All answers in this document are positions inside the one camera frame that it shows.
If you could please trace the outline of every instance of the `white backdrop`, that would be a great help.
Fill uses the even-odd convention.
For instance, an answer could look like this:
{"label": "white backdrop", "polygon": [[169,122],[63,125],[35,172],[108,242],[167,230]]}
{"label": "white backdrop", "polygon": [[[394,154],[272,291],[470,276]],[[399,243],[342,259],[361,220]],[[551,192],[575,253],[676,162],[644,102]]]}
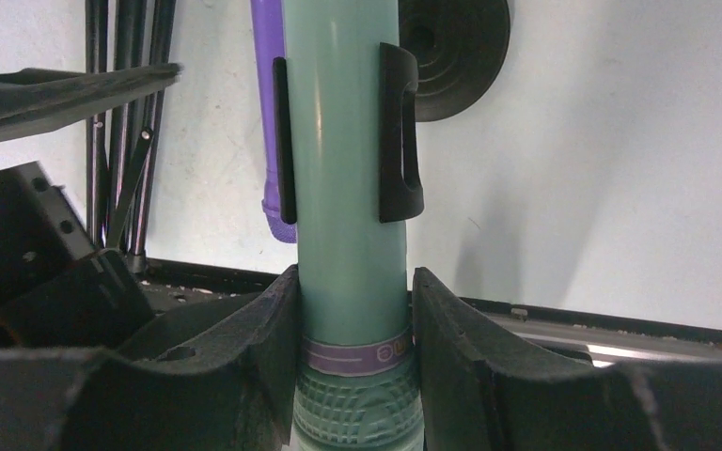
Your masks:
{"label": "white backdrop", "polygon": [[[505,67],[418,128],[409,264],[458,294],[722,328],[722,0],[511,0]],[[180,0],[149,254],[280,272],[249,2]],[[0,0],[0,72],[84,69],[84,2]],[[81,205],[84,125],[0,144]]]}

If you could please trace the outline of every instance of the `black clip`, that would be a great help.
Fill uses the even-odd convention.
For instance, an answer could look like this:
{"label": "black clip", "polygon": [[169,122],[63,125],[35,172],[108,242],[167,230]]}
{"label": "black clip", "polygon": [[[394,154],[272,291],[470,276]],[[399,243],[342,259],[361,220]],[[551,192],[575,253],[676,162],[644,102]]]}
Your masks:
{"label": "black clip", "polygon": [[289,111],[289,83],[286,58],[273,60],[273,92],[275,96],[275,147],[278,159],[278,194],[281,199],[281,221],[297,223],[294,196],[294,160],[291,150],[291,121]]}
{"label": "black clip", "polygon": [[416,158],[416,58],[381,42],[380,192],[381,223],[415,218],[425,209]]}

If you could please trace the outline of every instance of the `purple label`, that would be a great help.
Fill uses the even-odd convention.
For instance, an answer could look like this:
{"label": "purple label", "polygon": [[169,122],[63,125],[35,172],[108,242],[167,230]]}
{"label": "purple label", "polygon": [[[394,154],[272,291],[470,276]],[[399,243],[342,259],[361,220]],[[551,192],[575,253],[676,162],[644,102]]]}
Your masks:
{"label": "purple label", "polygon": [[332,346],[303,338],[308,366],[321,373],[345,377],[371,376],[387,371],[402,363],[413,346],[410,330],[364,346]]}

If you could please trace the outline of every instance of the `black rubber holder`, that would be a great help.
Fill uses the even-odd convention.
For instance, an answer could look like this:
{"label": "black rubber holder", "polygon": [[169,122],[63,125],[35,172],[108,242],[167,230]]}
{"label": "black rubber holder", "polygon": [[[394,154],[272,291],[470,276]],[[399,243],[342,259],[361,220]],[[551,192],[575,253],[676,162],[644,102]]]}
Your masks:
{"label": "black rubber holder", "polygon": [[507,0],[400,0],[400,46],[416,56],[416,121],[452,117],[478,101],[502,69]]}

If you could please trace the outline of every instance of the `mint green cylinder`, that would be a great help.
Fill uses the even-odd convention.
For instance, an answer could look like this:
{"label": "mint green cylinder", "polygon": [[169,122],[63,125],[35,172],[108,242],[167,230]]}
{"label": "mint green cylinder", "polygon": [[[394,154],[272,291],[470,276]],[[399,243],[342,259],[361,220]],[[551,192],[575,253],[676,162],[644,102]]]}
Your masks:
{"label": "mint green cylinder", "polygon": [[283,0],[306,335],[360,345],[408,324],[405,223],[378,222],[380,42],[397,0]]}
{"label": "mint green cylinder", "polygon": [[[399,44],[398,1],[283,0],[283,11],[306,338],[325,355],[410,341],[405,223],[378,220],[380,44]],[[300,449],[421,451],[416,359],[402,355],[351,377],[304,363]]]}

